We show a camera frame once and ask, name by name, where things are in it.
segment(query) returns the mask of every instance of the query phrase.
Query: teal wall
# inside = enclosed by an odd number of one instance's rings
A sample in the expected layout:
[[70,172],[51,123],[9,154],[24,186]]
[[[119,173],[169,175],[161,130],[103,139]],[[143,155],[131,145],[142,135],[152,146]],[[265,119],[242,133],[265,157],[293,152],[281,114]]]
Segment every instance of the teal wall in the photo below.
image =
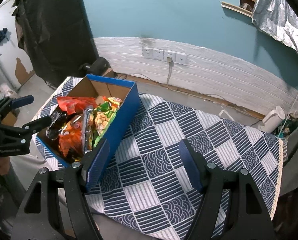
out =
[[222,8],[239,0],[83,0],[93,37],[180,41],[239,57],[298,88],[298,56],[251,18]]

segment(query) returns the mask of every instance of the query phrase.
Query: blue and white tablecloth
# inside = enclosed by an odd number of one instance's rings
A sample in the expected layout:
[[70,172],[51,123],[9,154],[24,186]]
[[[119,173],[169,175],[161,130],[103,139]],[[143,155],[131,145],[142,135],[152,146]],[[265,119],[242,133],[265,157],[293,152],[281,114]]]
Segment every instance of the blue and white tablecloth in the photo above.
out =
[[[57,107],[80,81],[67,78],[35,118]],[[144,234],[167,240],[183,239],[201,195],[192,188],[178,153],[187,138],[208,162],[222,169],[247,169],[271,215],[274,215],[282,174],[282,142],[275,136],[164,99],[139,94],[141,105],[101,182],[86,196],[90,208]],[[62,165],[34,138],[54,170]],[[229,191],[222,193],[213,234],[221,233]]]

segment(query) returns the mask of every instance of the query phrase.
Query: wall outlet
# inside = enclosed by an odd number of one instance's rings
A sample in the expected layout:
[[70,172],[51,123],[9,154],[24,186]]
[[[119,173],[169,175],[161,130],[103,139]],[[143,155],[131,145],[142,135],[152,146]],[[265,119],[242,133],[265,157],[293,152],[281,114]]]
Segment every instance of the wall outlet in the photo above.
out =
[[164,59],[163,49],[153,49],[153,58],[158,60],[163,60]]
[[144,56],[146,58],[153,58],[153,49],[142,48],[142,56]]
[[175,63],[186,65],[187,62],[188,62],[188,55],[177,52],[177,55],[175,56]]
[[172,62],[175,62],[176,53],[174,51],[165,50],[164,51],[164,60],[167,61],[167,57],[172,58]]

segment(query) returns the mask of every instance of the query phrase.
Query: shelf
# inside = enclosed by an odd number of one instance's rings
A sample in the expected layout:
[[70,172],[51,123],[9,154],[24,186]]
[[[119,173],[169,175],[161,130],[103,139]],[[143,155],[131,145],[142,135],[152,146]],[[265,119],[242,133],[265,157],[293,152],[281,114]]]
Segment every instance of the shelf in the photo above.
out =
[[239,6],[233,5],[233,4],[228,3],[228,2],[221,2],[221,6],[224,7],[224,8],[236,11],[238,13],[242,13],[242,14],[252,18],[252,12],[247,11],[246,9],[241,8]]

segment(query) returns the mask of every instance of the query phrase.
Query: floor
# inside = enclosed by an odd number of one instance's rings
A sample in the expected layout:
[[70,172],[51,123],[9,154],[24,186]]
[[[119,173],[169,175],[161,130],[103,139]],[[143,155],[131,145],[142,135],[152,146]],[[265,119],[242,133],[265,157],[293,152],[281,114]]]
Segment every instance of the floor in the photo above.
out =
[[[139,92],[157,95],[168,101],[179,103],[185,106],[190,106],[194,109],[199,109],[206,113],[218,115],[220,111],[225,109],[236,122],[239,122],[241,124],[251,125],[257,121],[257,119],[247,116],[245,114],[242,114],[232,108],[222,106],[217,103],[213,103],[200,98],[181,94],[179,92],[171,91],[167,88],[160,87],[157,85],[137,82],[137,87]],[[39,78],[36,74],[34,74],[30,78],[30,80],[25,85],[22,86],[22,88],[18,93],[19,96],[33,95],[34,102],[28,106],[24,106],[20,108],[20,114],[18,116],[18,120],[15,126],[21,127],[25,123],[30,122],[32,118],[35,116],[35,114],[38,112],[38,110],[42,107],[42,105],[52,95],[53,92],[54,92],[53,89],[49,88],[41,78]],[[225,113],[223,113],[222,117],[228,118],[228,116]],[[33,141],[31,141],[30,151],[31,151],[30,152],[31,155],[36,156],[37,159],[43,162],[43,157],[38,151],[37,147],[34,145]],[[21,165],[14,165],[14,166],[15,166],[14,167],[15,172],[19,177],[19,179],[21,180],[22,184],[24,185],[25,188],[28,188],[28,186],[30,185],[33,177],[35,176],[39,168],[37,168],[37,171],[30,171],[30,172],[27,171],[26,173],[26,171],[24,172],[24,170],[29,169],[29,167],[27,167],[25,164],[22,165],[25,167],[21,167]],[[61,204],[60,209],[61,209],[64,227],[67,230],[67,234],[74,236],[71,229],[69,214],[66,207],[63,204]],[[154,239],[154,238],[142,235],[141,233],[138,233],[136,231],[133,231],[130,228],[124,227],[121,224],[118,224],[113,220],[105,217],[104,215],[94,215],[94,219],[96,223],[99,225],[101,234],[103,235],[104,239],[108,239],[108,240],[109,239],[128,239],[128,240]],[[112,230],[110,230],[112,226],[115,227],[114,233],[112,232]]]

